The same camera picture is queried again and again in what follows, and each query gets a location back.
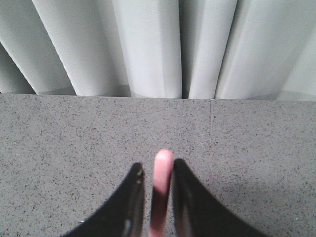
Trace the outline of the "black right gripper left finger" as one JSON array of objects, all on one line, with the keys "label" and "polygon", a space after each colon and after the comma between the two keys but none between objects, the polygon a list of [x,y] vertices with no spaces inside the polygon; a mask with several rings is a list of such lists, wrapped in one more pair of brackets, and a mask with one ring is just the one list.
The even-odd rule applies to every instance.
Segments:
[{"label": "black right gripper left finger", "polygon": [[144,170],[134,163],[110,198],[66,237],[140,237],[145,201]]}]

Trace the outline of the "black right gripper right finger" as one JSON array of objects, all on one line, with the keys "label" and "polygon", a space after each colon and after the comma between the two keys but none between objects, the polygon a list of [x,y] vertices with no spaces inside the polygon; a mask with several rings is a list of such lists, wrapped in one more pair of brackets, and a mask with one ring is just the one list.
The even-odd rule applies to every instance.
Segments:
[{"label": "black right gripper right finger", "polygon": [[173,167],[172,203],[178,237],[264,237],[222,205],[183,159]]}]

